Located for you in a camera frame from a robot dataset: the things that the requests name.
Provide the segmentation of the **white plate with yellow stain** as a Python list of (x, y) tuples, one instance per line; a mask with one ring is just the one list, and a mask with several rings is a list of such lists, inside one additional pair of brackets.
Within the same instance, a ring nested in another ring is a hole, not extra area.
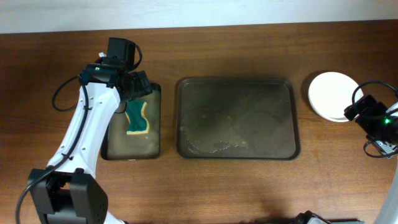
[(346, 119), (345, 117), (343, 117), (343, 118), (331, 118), (331, 117), (328, 117), (328, 116), (325, 116), (325, 115), (321, 114), (315, 108), (312, 108), (312, 110), (314, 110), (314, 112), (316, 112), (316, 114), (319, 115), (320, 117), (322, 117), (323, 119), (326, 119), (326, 120), (329, 120), (329, 121), (332, 121), (332, 122), (336, 122), (336, 123), (348, 122), (348, 119)]

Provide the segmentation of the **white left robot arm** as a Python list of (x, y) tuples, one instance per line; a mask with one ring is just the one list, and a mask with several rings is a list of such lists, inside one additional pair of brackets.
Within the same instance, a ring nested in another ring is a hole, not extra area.
[(147, 134), (147, 103), (152, 93), (144, 71), (137, 68), (142, 55), (131, 40), (112, 37), (107, 53), (90, 63), (75, 78), (80, 83), (78, 102), (66, 135), (45, 169), (32, 169), (17, 205), (21, 221), (23, 199), (30, 194), (41, 223), (120, 223), (108, 210), (108, 196), (95, 180), (96, 164), (111, 118), (120, 103), (127, 116), (128, 134)]

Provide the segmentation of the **green and yellow sponge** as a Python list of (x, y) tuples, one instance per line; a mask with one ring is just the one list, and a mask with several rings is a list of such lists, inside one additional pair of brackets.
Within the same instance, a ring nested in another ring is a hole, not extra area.
[(129, 123), (127, 135), (140, 135), (149, 132), (150, 124), (145, 115), (147, 103), (140, 100), (132, 100), (128, 103), (125, 115)]

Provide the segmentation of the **white deep plate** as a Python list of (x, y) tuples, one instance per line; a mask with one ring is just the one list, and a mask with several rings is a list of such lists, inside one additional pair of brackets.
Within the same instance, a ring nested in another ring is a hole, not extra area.
[(338, 72), (317, 75), (308, 88), (312, 108), (331, 118), (343, 118), (344, 109), (352, 105), (352, 95), (359, 85), (349, 76)]

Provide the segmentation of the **large dark serving tray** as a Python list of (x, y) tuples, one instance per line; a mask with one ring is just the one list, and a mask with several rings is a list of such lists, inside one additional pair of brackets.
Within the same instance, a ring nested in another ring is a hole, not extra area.
[(291, 161), (301, 151), (296, 97), (283, 78), (184, 78), (176, 150), (186, 159)]

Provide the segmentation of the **small black water tray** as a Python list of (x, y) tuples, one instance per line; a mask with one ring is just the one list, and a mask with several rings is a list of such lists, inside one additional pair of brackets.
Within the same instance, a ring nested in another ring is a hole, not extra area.
[(155, 159), (160, 155), (160, 102), (161, 87), (151, 83), (152, 93), (139, 98), (146, 102), (143, 118), (148, 121), (147, 133), (128, 134), (129, 121), (120, 103), (113, 114), (101, 145), (101, 157), (105, 160)]

